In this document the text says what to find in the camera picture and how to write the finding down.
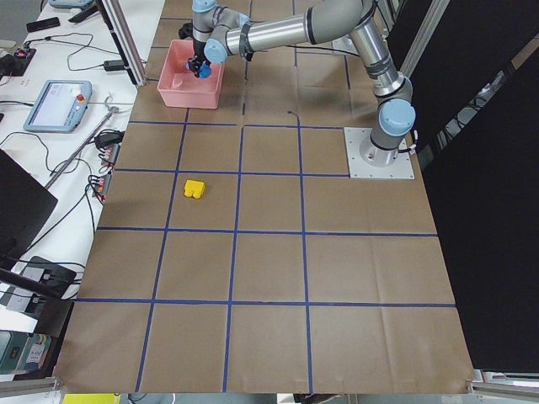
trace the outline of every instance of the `electronic device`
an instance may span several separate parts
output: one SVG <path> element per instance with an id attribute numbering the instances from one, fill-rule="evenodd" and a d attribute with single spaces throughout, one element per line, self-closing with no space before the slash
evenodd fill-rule
<path id="1" fill-rule="evenodd" d="M 24 122 L 24 130 L 73 131 L 80 123 L 91 96 L 91 82 L 47 80 Z"/>
<path id="2" fill-rule="evenodd" d="M 106 72 L 117 72 L 119 70 L 125 70 L 125 64 L 121 59 L 115 61 L 104 61 L 103 69 Z"/>
<path id="3" fill-rule="evenodd" d="M 0 374 L 19 375 L 40 369 L 51 341 L 45 334 L 0 330 Z"/>
<path id="4" fill-rule="evenodd" d="M 23 76 L 35 55 L 35 49 L 18 48 L 12 55 L 0 58 L 0 76 Z"/>
<path id="5" fill-rule="evenodd" d="M 38 319 L 45 299 L 62 297 L 77 277 L 77 273 L 38 256 L 33 256 L 29 262 L 16 279 L 15 274 L 11 274 L 14 282 L 5 279 L 11 286 L 7 293 L 0 297 L 0 305 Z"/>
<path id="6" fill-rule="evenodd" d="M 41 19 L 39 21 L 34 21 L 33 23 L 27 23 L 26 30 L 28 32 L 35 32 L 59 26 L 60 20 L 58 19 L 58 17 L 52 17 L 51 19 Z"/>
<path id="7" fill-rule="evenodd" d="M 57 199 L 0 150 L 0 267 L 11 269 L 56 207 Z"/>
<path id="8" fill-rule="evenodd" d="M 93 0 L 49 0 L 49 5 L 54 8 L 85 8 Z"/>
<path id="9" fill-rule="evenodd" d="M 82 23 L 82 21 L 84 21 L 88 17 L 94 15 L 98 11 L 99 11 L 99 9 L 98 9 L 98 6 L 96 4 L 90 4 L 90 6 L 84 8 L 83 11 L 81 11 L 77 15 L 74 15 L 73 17 L 71 17 L 67 21 L 69 21 L 70 23 L 74 23 L 74 24 Z"/>

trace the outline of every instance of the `white table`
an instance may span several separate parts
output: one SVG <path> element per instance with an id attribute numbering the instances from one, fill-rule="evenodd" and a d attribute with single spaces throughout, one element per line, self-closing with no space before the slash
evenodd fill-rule
<path id="1" fill-rule="evenodd" d="M 152 0 L 151 2 L 145 0 L 120 0 L 120 3 L 140 56 L 146 60 L 150 53 L 164 0 Z M 112 37 L 98 13 L 80 24 L 68 23 L 67 20 L 74 14 L 74 11 L 52 8 L 46 4 L 39 19 L 58 17 L 61 21 L 61 26 L 30 34 L 26 40 L 79 32 L 94 35 L 93 46 L 116 51 Z M 81 44 L 86 44 L 88 37 L 71 35 L 59 38 L 59 40 L 79 41 Z M 93 85 L 93 95 L 90 99 L 88 110 L 83 116 L 81 124 L 73 133 L 37 134 L 50 149 L 49 162 L 51 167 L 69 157 L 97 126 L 98 122 L 103 119 L 107 113 L 104 101 L 110 94 L 112 95 L 111 104 L 120 107 L 120 114 L 115 114 L 102 129 L 124 130 L 126 128 L 131 114 L 131 106 L 136 97 L 136 87 L 131 83 L 126 72 L 105 72 L 102 67 L 87 71 L 70 72 L 67 68 L 67 55 L 78 49 L 76 46 L 40 41 L 31 44 L 31 47 L 37 50 L 34 60 L 30 63 L 23 77 L 11 77 L 11 79 L 5 77 L 0 82 L 5 83 L 9 80 L 7 84 L 0 87 L 0 100 L 33 103 L 37 99 L 44 82 L 50 79 L 89 80 Z M 92 66 L 103 63 L 105 60 L 114 59 L 120 59 L 120 57 L 86 49 L 74 56 L 72 67 Z M 11 132 L 23 131 L 23 123 L 29 111 L 30 108 L 23 105 L 0 104 L 0 113 L 5 114 L 3 121 L 0 122 L 0 142 Z M 48 182 L 49 172 L 45 167 L 45 149 L 33 136 L 12 135 L 3 144 L 2 149 L 41 184 L 45 185 Z M 93 173 L 98 173 L 101 166 L 98 151 L 94 146 L 87 146 L 84 149 L 82 159 L 90 164 Z M 63 174 L 52 185 L 50 191 L 58 198 L 58 204 L 40 234 L 57 223 L 77 203 L 83 195 L 88 175 L 87 166 L 80 163 L 74 173 Z M 101 213 L 101 205 L 96 199 L 91 199 L 91 205 L 97 224 Z M 52 262 L 85 264 L 92 240 L 93 231 L 90 211 L 87 202 L 83 201 L 58 227 L 25 254 L 22 259 L 30 259 L 34 255 L 38 255 Z M 16 264 L 13 271 L 19 273 L 24 268 L 24 265 L 23 263 Z M 67 267 L 81 271 L 76 266 Z M 0 289 L 6 290 L 7 286 L 2 284 Z M 66 296 L 73 295 L 76 290 L 77 286 L 70 286 Z M 34 329 L 35 320 L 17 312 L 7 311 L 0 306 L 0 324 L 4 329 L 31 332 Z"/>
<path id="2" fill-rule="evenodd" d="M 164 0 L 120 0 L 125 19 L 130 27 L 133 40 L 142 60 L 147 60 L 152 46 L 153 35 L 157 29 Z M 79 24 L 67 20 L 75 13 L 66 9 L 45 6 L 39 19 L 58 17 L 60 26 L 53 29 L 29 34 L 26 40 L 36 40 L 51 35 L 66 35 L 71 33 L 92 34 L 91 46 L 116 52 L 115 43 L 99 13 L 96 13 Z M 87 44 L 88 36 L 70 35 L 56 38 Z M 72 72 L 67 67 L 67 56 L 78 49 L 75 45 L 57 44 L 50 41 L 37 41 L 30 44 L 36 49 L 35 58 L 29 64 L 22 77 L 5 77 L 0 84 L 0 99 L 33 102 L 37 99 L 46 80 L 89 80 L 93 85 L 91 103 L 103 103 L 109 93 L 114 94 L 117 104 L 133 104 L 136 97 L 136 87 L 131 83 L 127 72 L 106 72 L 102 67 L 91 70 Z M 96 66 L 107 60 L 120 59 L 119 55 L 104 53 L 92 49 L 84 49 L 77 53 L 71 61 L 72 68 Z"/>

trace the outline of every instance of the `metal rod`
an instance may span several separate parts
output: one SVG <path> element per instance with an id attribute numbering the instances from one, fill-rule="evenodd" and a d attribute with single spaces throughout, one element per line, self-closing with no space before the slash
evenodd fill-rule
<path id="1" fill-rule="evenodd" d="M 60 387 L 61 379 L 58 377 L 4 381 L 0 383 L 0 398 L 45 393 L 47 391 L 60 390 Z"/>
<path id="2" fill-rule="evenodd" d="M 109 29 L 112 40 L 118 48 L 131 82 L 137 87 L 143 86 L 146 83 L 147 75 L 120 3 L 118 0 L 95 0 L 95 2 Z"/>
<path id="3" fill-rule="evenodd" d="M 86 147 L 86 145 L 93 139 L 93 137 L 98 134 L 99 129 L 101 129 L 101 126 L 103 126 L 110 119 L 110 117 L 113 114 L 116 114 L 118 111 L 118 107 L 109 107 L 109 112 L 107 113 L 107 115 L 105 115 L 103 119 L 101 119 L 95 129 L 92 130 L 92 133 L 86 139 L 84 139 L 82 145 L 79 146 L 77 150 L 74 151 L 72 155 L 52 174 L 51 179 L 45 185 L 45 189 L 49 189 L 52 184 L 56 182 L 56 180 L 64 173 L 64 171 L 66 171 L 67 167 L 72 163 L 75 157 L 83 150 L 84 147 Z"/>
<path id="4" fill-rule="evenodd" d="M 418 33 L 415 35 L 414 42 L 410 46 L 408 54 L 401 66 L 401 72 L 404 76 L 411 77 L 418 65 L 419 59 L 429 44 L 432 34 L 435 32 L 438 23 L 440 22 L 450 0 L 437 0 L 430 4 L 429 10 L 424 17 L 423 23 L 419 27 Z"/>
<path id="5" fill-rule="evenodd" d="M 520 385 L 503 385 L 495 383 L 471 383 L 474 394 L 483 396 L 495 396 L 511 398 L 513 400 L 539 401 L 539 390 L 534 387 L 524 387 Z"/>

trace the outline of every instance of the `blue tape grid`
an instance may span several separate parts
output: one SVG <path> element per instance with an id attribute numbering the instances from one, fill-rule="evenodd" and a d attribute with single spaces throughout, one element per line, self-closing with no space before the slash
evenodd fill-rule
<path id="1" fill-rule="evenodd" d="M 189 110 L 187 109 L 185 112 L 184 122 L 187 122 L 189 119 Z M 185 139 L 185 132 L 187 131 L 187 125 L 184 125 L 184 128 L 182 129 L 182 137 L 179 144 L 179 151 L 178 151 L 178 158 L 176 160 L 176 171 L 179 170 L 179 163 L 181 161 L 182 157 L 182 151 L 184 149 L 184 139 Z M 178 176 L 179 173 L 174 174 L 174 181 L 172 186 L 172 192 L 170 194 L 170 202 L 168 203 L 168 212 L 167 212 L 167 220 L 165 222 L 165 227 L 163 229 L 163 240 L 161 242 L 161 251 L 159 253 L 159 259 L 157 261 L 157 271 L 155 273 L 155 280 L 153 282 L 153 291 L 152 291 L 152 299 L 155 300 L 157 296 L 157 286 L 159 284 L 159 275 L 161 273 L 161 267 L 163 264 L 163 255 L 165 251 L 165 245 L 167 243 L 167 236 L 168 236 L 168 225 L 170 224 L 170 216 L 172 214 L 172 208 L 174 205 L 174 195 L 176 193 L 176 183 L 178 182 Z M 153 319 L 153 309 L 155 307 L 155 303 L 150 304 L 150 312 L 148 314 L 148 321 L 146 325 L 146 333 L 144 335 L 144 344 L 142 345 L 142 354 L 141 354 L 141 363 L 138 370 L 138 375 L 136 377 L 136 391 L 139 391 L 141 388 L 141 382 L 142 382 L 142 374 L 144 372 L 144 364 L 146 362 L 146 352 L 148 348 L 148 340 L 150 337 L 150 330 L 152 328 L 152 319 Z"/>
<path id="2" fill-rule="evenodd" d="M 302 125 L 300 117 L 289 111 L 289 114 L 296 116 L 296 125 L 243 125 L 240 132 L 240 146 L 239 146 L 239 158 L 237 171 L 196 171 L 196 170 L 182 170 L 181 157 L 184 149 L 184 140 L 186 131 L 190 125 L 205 125 L 205 126 L 237 126 L 230 123 L 197 123 L 188 122 L 189 109 L 186 109 L 183 122 L 151 122 L 151 121 L 132 121 L 131 123 L 142 123 L 149 125 L 177 125 L 182 126 L 181 142 L 179 147 L 178 158 L 176 167 L 174 170 L 153 170 L 145 168 L 117 168 L 117 171 L 132 172 L 132 173 L 173 173 L 174 182 L 173 189 L 170 195 L 170 202 L 168 206 L 167 220 L 165 227 L 120 227 L 120 226 L 100 226 L 101 231 L 160 231 L 163 233 L 163 240 L 161 250 L 159 253 L 159 259 L 157 263 L 157 271 L 154 280 L 154 286 L 151 299 L 101 299 L 101 298 L 81 298 L 77 299 L 80 302 L 99 302 L 99 303 L 146 303 L 150 305 L 150 311 L 148 314 L 147 328 L 144 337 L 144 344 L 141 353 L 141 361 L 136 380 L 136 391 L 140 391 L 142 376 L 144 374 L 144 365 L 147 356 L 147 347 L 149 344 L 149 336 L 152 328 L 153 311 L 156 304 L 161 305 L 221 305 L 227 306 L 227 331 L 225 340 L 225 358 L 223 368 L 223 380 L 222 391 L 227 391 L 228 382 L 228 366 L 229 366 L 229 353 L 230 353 L 230 341 L 232 330 L 232 308 L 234 306 L 303 306 L 306 313 L 306 339 L 307 339 L 307 377 L 308 377 L 308 389 L 310 392 L 314 392 L 313 386 L 313 374 L 312 374 L 312 345 L 311 345 L 311 323 L 310 323 L 310 308 L 313 306 L 333 306 L 333 307 L 456 307 L 455 304 L 445 303 L 373 303 L 373 302 L 323 302 L 323 301 L 310 301 L 309 289 L 308 289 L 308 267 L 307 267 L 307 236 L 341 236 L 341 237 L 437 237 L 434 233 L 370 233 L 370 232 L 338 232 L 338 231 L 307 231 L 306 218 L 305 218 L 305 194 L 304 194 L 304 178 L 305 177 L 333 177 L 333 178 L 347 178 L 349 175 L 344 173 L 304 173 L 303 172 L 303 160 L 302 160 L 302 130 L 303 129 L 315 129 L 315 130 L 342 130 L 342 127 L 335 126 L 307 126 Z M 245 128 L 247 127 L 264 127 L 264 128 L 293 128 L 297 130 L 298 140 L 298 158 L 299 158 L 299 173 L 251 173 L 243 172 L 243 141 L 245 137 Z M 233 229 L 188 229 L 188 228 L 173 228 L 170 227 L 170 217 L 173 208 L 174 196 L 176 192 L 176 186 L 178 182 L 178 176 L 181 173 L 211 173 L 222 175 L 237 175 L 237 195 L 236 195 L 236 208 L 235 208 L 235 220 Z M 239 215 L 240 215 L 240 200 L 241 200 L 241 181 L 243 175 L 274 175 L 274 176 L 294 176 L 300 180 L 300 192 L 301 192 L 301 215 L 302 215 L 302 229 L 300 231 L 257 231 L 257 230 L 240 230 L 238 228 Z M 159 282 L 159 276 L 161 273 L 161 267 L 163 263 L 163 256 L 166 246 L 166 241 L 169 232 L 205 232 L 205 233 L 227 233 L 232 234 L 232 259 L 230 267 L 230 278 L 228 288 L 227 300 L 181 300 L 181 299 L 158 299 L 157 287 Z M 304 288 L 305 288 L 305 300 L 304 301 L 243 301 L 233 299 L 233 285 L 234 285 L 234 269 L 236 263 L 236 246 L 238 234 L 283 234 L 283 235 L 296 235 L 302 237 L 302 256 L 303 256 L 303 276 L 304 276 Z"/>

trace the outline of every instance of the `black monitor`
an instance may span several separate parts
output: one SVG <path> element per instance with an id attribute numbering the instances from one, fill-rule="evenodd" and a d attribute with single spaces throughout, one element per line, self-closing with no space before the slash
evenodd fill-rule
<path id="1" fill-rule="evenodd" d="M 57 199 L 0 150 L 0 268 L 11 269 L 35 239 Z"/>

